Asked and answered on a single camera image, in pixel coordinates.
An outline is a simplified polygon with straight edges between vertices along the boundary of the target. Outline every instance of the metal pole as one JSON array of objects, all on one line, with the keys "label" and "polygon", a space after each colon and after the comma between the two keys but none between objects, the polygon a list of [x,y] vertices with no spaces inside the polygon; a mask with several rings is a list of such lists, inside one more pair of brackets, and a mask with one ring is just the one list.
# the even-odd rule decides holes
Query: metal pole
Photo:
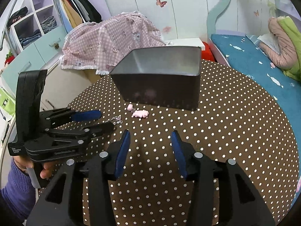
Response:
[{"label": "metal pole", "polygon": [[9,11],[8,17],[7,17],[6,22],[5,22],[5,25],[4,25],[4,30],[3,30],[3,32],[2,32],[2,36],[1,36],[1,39],[0,39],[0,51],[2,51],[2,49],[3,49],[4,36],[5,36],[5,34],[6,34],[6,36],[7,36],[7,41],[8,41],[8,45],[9,45],[9,47],[11,48],[11,51],[12,51],[12,53],[14,54],[14,56],[17,56],[17,54],[16,54],[16,52],[13,52],[13,51],[15,51],[15,50],[14,50],[14,48],[13,48],[13,46],[12,46],[11,39],[10,39],[9,34],[8,34],[7,24],[8,24],[8,21],[9,21],[10,17],[11,17],[11,14],[12,14],[12,12],[13,12],[13,9],[14,9],[14,7],[15,7],[15,5],[16,5],[16,2],[17,2],[17,0],[14,1],[13,5],[12,5],[12,7],[11,7],[11,10]]}]

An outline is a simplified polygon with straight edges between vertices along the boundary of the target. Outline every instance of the light blue cabinet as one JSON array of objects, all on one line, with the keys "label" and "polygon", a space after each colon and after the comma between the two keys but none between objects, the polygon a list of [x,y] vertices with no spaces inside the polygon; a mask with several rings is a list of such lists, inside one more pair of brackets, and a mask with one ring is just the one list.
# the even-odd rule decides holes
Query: light blue cabinet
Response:
[{"label": "light blue cabinet", "polygon": [[44,64],[45,61],[40,56],[35,44],[32,43],[7,66],[1,77],[16,94],[19,74],[23,71],[39,70]]},{"label": "light blue cabinet", "polygon": [[[66,35],[67,32],[65,28],[63,26],[59,26],[34,42],[37,50],[45,62],[51,60],[62,50]],[[58,49],[55,49],[56,43],[58,43],[60,46]]]}]

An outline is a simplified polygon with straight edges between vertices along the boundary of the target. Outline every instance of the human hand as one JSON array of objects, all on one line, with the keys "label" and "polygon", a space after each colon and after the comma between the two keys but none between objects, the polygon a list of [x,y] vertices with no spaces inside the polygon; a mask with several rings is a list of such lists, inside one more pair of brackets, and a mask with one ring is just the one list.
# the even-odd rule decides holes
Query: human hand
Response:
[{"label": "human hand", "polygon": [[[27,173],[26,168],[33,168],[33,161],[29,157],[14,156],[16,166],[24,173]],[[41,178],[50,178],[53,172],[55,162],[47,162],[43,164],[43,170],[40,173]]]}]

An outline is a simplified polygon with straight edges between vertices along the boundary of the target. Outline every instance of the silver chain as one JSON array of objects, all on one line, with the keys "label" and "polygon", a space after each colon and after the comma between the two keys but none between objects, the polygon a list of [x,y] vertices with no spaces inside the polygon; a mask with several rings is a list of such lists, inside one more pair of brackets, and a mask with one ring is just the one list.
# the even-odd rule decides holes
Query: silver chain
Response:
[{"label": "silver chain", "polygon": [[106,123],[106,122],[109,122],[109,121],[113,121],[113,120],[116,120],[116,121],[113,122],[113,125],[114,125],[114,126],[123,123],[123,121],[122,121],[122,119],[121,119],[121,115],[119,115],[119,116],[114,116],[114,117],[108,119],[107,121],[105,121],[105,123]]}]

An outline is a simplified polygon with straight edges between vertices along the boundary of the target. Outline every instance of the cabinet handle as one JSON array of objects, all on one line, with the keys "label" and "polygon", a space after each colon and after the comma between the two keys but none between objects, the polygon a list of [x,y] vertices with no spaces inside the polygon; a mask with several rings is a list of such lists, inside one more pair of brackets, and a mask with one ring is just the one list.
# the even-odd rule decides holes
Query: cabinet handle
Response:
[{"label": "cabinet handle", "polygon": [[49,103],[53,109],[55,109],[55,106],[54,106],[52,103],[50,103],[50,101],[49,101],[48,99],[45,99],[45,101],[46,101],[47,103]]},{"label": "cabinet handle", "polygon": [[21,73],[21,72],[23,72],[23,71],[25,71],[28,67],[30,67],[31,66],[31,63],[28,61],[25,65],[24,65],[24,67],[18,72],[18,75]]},{"label": "cabinet handle", "polygon": [[57,41],[53,42],[52,44],[49,44],[49,46],[54,47],[61,41],[61,38],[59,37]]}]

